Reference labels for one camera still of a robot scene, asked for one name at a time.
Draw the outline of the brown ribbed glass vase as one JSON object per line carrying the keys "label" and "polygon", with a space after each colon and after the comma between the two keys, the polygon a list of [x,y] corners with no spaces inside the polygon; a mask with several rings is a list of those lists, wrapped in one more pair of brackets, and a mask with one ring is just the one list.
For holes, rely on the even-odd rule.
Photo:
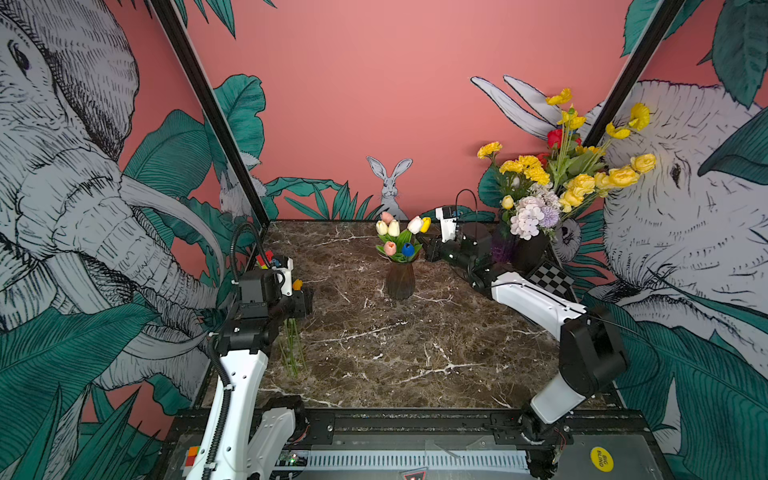
{"label": "brown ribbed glass vase", "polygon": [[385,279],[385,291],[393,300],[406,300],[415,291],[413,263],[391,262]]}

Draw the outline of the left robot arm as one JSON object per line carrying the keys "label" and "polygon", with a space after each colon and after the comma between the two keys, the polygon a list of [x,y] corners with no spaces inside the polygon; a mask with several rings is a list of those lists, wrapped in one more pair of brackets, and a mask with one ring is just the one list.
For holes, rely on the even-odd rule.
{"label": "left robot arm", "polygon": [[207,353],[218,375],[214,401],[188,479],[268,479],[286,445],[303,438],[303,402],[268,403],[252,432],[257,394],[279,328],[312,310],[312,293],[295,289],[292,268],[254,269],[236,281],[238,293]]}

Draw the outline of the purple glass vase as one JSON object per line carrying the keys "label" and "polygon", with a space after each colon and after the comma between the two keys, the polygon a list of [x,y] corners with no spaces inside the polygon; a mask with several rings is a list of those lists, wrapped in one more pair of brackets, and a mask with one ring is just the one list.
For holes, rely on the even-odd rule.
{"label": "purple glass vase", "polygon": [[497,229],[492,234],[491,256],[494,263],[510,263],[515,251],[516,237],[506,227]]}

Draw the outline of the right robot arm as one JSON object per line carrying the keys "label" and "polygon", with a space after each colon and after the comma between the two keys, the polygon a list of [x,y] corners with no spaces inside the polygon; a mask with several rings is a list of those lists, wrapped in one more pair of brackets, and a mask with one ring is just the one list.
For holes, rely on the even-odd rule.
{"label": "right robot arm", "polygon": [[574,408],[608,386],[630,366],[629,354],[612,315],[572,302],[537,285],[512,267],[495,264],[487,228],[453,219],[442,220],[438,235],[418,233],[426,259],[443,260],[471,287],[521,314],[559,344],[558,370],[518,417],[524,441],[541,445]]}

